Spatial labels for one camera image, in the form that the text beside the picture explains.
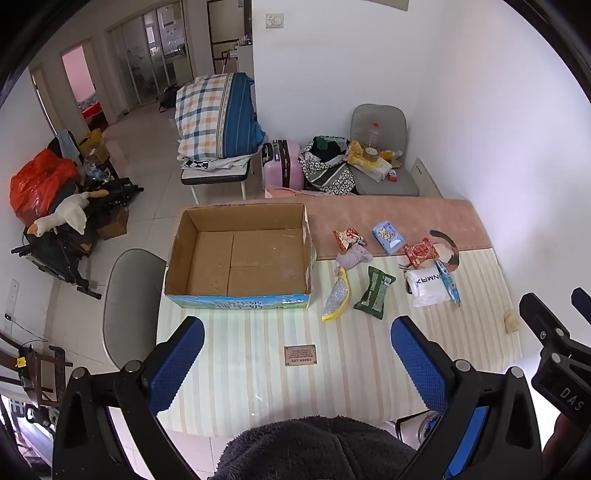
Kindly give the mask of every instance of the white goose plush toy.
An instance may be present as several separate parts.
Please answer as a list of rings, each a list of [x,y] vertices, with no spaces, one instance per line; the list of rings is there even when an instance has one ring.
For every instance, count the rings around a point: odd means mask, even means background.
[[[70,195],[61,201],[54,213],[35,220],[27,230],[27,233],[41,236],[52,228],[67,223],[76,232],[84,235],[84,229],[86,228],[86,214],[84,213],[84,209],[90,203],[88,198],[106,197],[108,194],[108,190],[98,190],[96,192],[83,192]]]

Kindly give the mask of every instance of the glass door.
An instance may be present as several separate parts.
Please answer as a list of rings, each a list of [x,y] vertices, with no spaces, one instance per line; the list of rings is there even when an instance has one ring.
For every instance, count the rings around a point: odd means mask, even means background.
[[[181,2],[157,9],[160,42],[166,71],[171,84],[179,86],[193,81]]]
[[[134,18],[122,26],[127,58],[131,67],[131,76],[139,94],[141,103],[156,100],[160,91],[148,49],[144,17]]]
[[[130,108],[193,81],[181,2],[140,15],[114,28],[111,37]]]

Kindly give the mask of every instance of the patterned bag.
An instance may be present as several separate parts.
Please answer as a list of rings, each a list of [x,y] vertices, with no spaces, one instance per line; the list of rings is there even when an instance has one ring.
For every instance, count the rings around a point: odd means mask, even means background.
[[[324,142],[336,142],[342,150],[341,155],[337,155],[332,160],[322,161],[310,152],[317,140]],[[349,141],[342,137],[314,137],[312,142],[306,144],[301,149],[298,161],[306,179],[319,190],[331,193],[333,195],[347,195],[355,187],[353,174],[349,170],[349,165],[345,162],[345,151]]]

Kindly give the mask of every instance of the gray chair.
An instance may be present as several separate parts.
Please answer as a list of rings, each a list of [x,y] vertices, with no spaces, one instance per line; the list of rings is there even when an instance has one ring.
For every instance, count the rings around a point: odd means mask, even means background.
[[[380,150],[400,150],[400,162],[404,165],[407,143],[407,124],[400,108],[389,105],[359,105],[351,118],[351,140],[360,143],[367,141],[369,127],[379,123],[378,148]],[[377,182],[355,167],[350,167],[355,187],[361,195],[399,195],[418,197],[418,187],[404,166],[396,170],[398,181]]]
[[[166,262],[143,250],[127,250],[115,261],[105,293],[103,346],[119,368],[145,360],[156,346],[160,295]]]

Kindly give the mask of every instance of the pink suitcase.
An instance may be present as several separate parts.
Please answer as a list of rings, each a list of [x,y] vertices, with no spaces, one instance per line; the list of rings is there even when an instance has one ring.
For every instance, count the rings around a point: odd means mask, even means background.
[[[262,170],[266,187],[303,190],[304,172],[297,157],[300,146],[287,140],[273,140],[262,148]]]

